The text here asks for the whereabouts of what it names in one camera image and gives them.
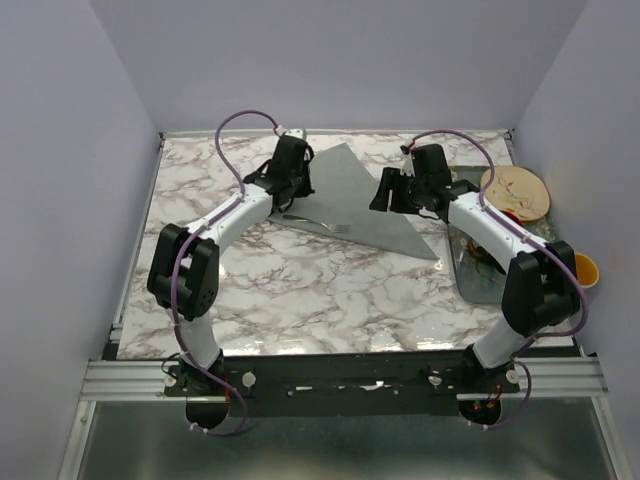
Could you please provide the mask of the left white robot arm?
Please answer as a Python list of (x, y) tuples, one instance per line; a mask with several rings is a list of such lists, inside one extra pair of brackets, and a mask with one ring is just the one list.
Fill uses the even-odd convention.
[(188, 226), (168, 224), (159, 234), (147, 290), (171, 315), (181, 358), (191, 366), (187, 382), (201, 395), (214, 393), (222, 380), (210, 319), (220, 257), (246, 230), (314, 193), (313, 156), (305, 138), (282, 134), (272, 157), (242, 180), (239, 193)]

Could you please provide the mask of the silver fork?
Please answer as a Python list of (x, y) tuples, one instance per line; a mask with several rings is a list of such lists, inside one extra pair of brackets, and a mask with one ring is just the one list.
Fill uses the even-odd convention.
[(319, 227), (322, 227), (324, 229), (326, 229), (327, 231), (333, 232), (333, 233), (345, 233), (349, 230), (350, 226), (349, 225), (344, 225), (344, 224), (332, 224), (332, 223), (325, 223), (325, 222), (319, 222), (319, 221), (315, 221), (309, 218), (305, 218), (305, 217), (301, 217), (301, 216), (297, 216), (297, 215), (283, 215), (282, 216), (283, 220), (287, 220), (287, 221), (292, 221), (292, 222), (298, 222), (298, 223), (307, 223), (307, 224), (311, 224), (311, 225), (316, 225)]

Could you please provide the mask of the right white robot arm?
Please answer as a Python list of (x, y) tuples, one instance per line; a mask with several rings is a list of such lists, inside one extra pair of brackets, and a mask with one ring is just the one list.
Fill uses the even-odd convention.
[(502, 318), (469, 349), (460, 379), (480, 392), (496, 380), (496, 369), (529, 346), (546, 328), (581, 309), (575, 255), (565, 242), (550, 243), (517, 225), (492, 206), (479, 187), (454, 180), (437, 144), (405, 152), (410, 168), (386, 167), (369, 207), (418, 215), (428, 211), (467, 234), (506, 275)]

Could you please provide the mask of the grey cloth napkin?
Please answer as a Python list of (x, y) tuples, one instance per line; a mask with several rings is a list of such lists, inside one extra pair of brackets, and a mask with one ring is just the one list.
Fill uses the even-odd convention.
[(405, 216), (369, 209), (378, 181), (346, 144), (317, 153), (310, 172), (315, 193), (295, 200), (287, 213), (349, 225), (349, 230), (333, 233), (316, 225), (283, 220), (280, 213), (273, 214), (271, 222), (422, 260), (438, 258)]

